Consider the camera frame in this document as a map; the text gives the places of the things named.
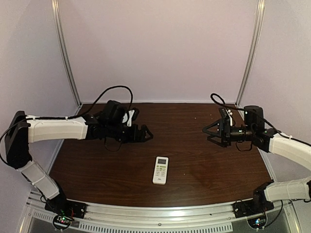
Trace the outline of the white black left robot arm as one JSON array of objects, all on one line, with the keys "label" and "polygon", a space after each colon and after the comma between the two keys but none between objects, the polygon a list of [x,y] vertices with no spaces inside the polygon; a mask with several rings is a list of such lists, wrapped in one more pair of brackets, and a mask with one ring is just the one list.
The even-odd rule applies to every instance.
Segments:
[{"label": "white black left robot arm", "polygon": [[138,114],[137,108],[128,109],[114,100],[108,101],[104,109],[94,115],[85,112],[70,117],[46,117],[18,111],[1,136],[5,144],[5,157],[1,160],[18,170],[48,201],[66,202],[61,187],[32,158],[29,144],[48,140],[107,138],[120,144],[144,143],[154,136],[146,125],[134,123]]}]

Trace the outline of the left aluminium frame post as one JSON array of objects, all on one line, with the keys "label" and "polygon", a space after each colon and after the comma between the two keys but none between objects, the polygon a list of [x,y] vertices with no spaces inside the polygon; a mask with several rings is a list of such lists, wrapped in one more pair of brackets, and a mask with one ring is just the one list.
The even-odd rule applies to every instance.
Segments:
[{"label": "left aluminium frame post", "polygon": [[58,0],[51,0],[52,4],[52,13],[53,13],[53,18],[55,22],[55,27],[56,27],[56,34],[58,38],[58,43],[59,43],[59,48],[61,52],[61,57],[63,60],[63,65],[65,68],[65,73],[69,82],[69,86],[71,89],[71,92],[73,94],[73,98],[75,101],[75,104],[77,106],[81,106],[81,100],[78,94],[77,86],[73,77],[70,61],[69,61],[69,55],[68,55],[68,50],[65,42],[65,35],[62,27],[62,20],[61,20],[61,15],[60,15],[60,7],[59,7],[59,1]]}]

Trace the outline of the aluminium frame post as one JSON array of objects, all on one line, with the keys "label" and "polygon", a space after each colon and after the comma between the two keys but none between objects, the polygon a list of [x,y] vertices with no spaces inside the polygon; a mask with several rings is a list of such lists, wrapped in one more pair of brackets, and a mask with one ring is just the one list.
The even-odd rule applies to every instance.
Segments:
[{"label": "aluminium frame post", "polygon": [[71,89],[71,92],[73,94],[73,98],[75,101],[75,104],[77,106],[81,106],[81,100],[78,94],[77,86],[73,77],[70,61],[69,61],[69,55],[68,55],[68,50],[65,42],[65,35],[62,27],[62,20],[61,20],[61,15],[60,15],[60,7],[59,7],[59,1],[58,0],[51,0],[52,4],[52,13],[53,13],[53,18],[55,22],[55,27],[56,27],[56,34],[58,38],[58,43],[59,43],[59,48],[61,52],[61,57],[63,60],[63,65],[65,68],[65,73],[69,82],[69,86]]},{"label": "aluminium frame post", "polygon": [[254,21],[251,44],[250,44],[249,53],[248,53],[247,60],[246,60],[242,82],[241,82],[238,96],[235,102],[236,106],[241,105],[243,95],[246,90],[247,82],[250,77],[252,66],[255,60],[256,50],[257,50],[260,35],[261,35],[261,30],[262,30],[262,25],[263,25],[263,20],[264,20],[264,12],[265,12],[265,0],[258,0],[257,9],[255,13],[255,21]]}]

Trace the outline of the white remote control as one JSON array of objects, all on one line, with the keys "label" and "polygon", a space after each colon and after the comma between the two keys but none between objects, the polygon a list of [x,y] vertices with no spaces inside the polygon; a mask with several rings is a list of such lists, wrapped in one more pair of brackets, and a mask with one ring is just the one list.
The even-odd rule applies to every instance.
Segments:
[{"label": "white remote control", "polygon": [[158,156],[155,159],[155,167],[153,173],[153,184],[156,185],[165,185],[167,182],[167,173],[168,173],[168,157]]}]

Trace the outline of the front aluminium rail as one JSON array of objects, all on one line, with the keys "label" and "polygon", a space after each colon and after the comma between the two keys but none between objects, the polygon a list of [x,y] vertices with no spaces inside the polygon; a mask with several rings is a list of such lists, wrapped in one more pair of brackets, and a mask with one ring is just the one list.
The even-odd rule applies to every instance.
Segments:
[{"label": "front aluminium rail", "polygon": [[300,233],[291,201],[272,210],[238,217],[240,200],[193,207],[125,207],[87,203],[67,233]]}]

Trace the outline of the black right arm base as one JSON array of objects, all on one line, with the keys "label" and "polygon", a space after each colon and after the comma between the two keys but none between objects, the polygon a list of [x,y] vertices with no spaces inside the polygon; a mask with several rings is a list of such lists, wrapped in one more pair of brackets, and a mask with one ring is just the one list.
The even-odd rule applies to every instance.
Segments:
[{"label": "black right arm base", "polygon": [[273,210],[274,204],[266,199],[253,198],[249,200],[237,200],[232,204],[235,218],[264,214],[266,211]]}]

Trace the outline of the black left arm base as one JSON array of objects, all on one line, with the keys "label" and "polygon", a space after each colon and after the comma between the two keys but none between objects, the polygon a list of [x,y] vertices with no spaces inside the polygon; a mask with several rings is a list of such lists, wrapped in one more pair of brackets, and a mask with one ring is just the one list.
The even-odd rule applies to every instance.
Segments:
[{"label": "black left arm base", "polygon": [[62,206],[52,203],[51,200],[47,200],[44,209],[61,216],[83,219],[85,217],[86,207],[87,204],[83,202],[67,200]]}]

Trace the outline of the right aluminium frame post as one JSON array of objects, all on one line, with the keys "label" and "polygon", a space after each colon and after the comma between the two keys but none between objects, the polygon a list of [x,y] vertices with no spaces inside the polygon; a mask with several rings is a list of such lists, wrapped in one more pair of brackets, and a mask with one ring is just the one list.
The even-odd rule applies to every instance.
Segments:
[{"label": "right aluminium frame post", "polygon": [[250,77],[252,66],[255,60],[256,50],[257,50],[260,35],[261,35],[261,30],[262,30],[262,25],[263,25],[263,20],[264,20],[264,12],[265,12],[265,0],[258,0],[257,9],[255,13],[255,21],[254,21],[251,44],[250,44],[249,53],[248,53],[247,60],[246,60],[242,82],[241,82],[238,96],[235,102],[236,106],[241,105],[243,95],[246,90],[247,82]]}]

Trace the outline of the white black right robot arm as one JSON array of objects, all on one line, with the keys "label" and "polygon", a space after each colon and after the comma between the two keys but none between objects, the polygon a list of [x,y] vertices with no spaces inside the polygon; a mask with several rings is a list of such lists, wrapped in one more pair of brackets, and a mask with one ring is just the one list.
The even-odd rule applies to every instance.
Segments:
[{"label": "white black right robot arm", "polygon": [[[202,131],[207,140],[221,147],[228,147],[233,142],[250,142],[266,153],[276,154],[311,168],[311,146],[301,140],[288,136],[274,126],[265,128],[268,123],[263,116],[263,109],[256,105],[242,108],[244,124],[237,127],[233,124],[232,108],[221,105],[221,118],[205,126]],[[254,202],[263,204],[276,200],[311,200],[311,179],[292,180],[287,182],[269,182],[258,187],[253,194]]]}]

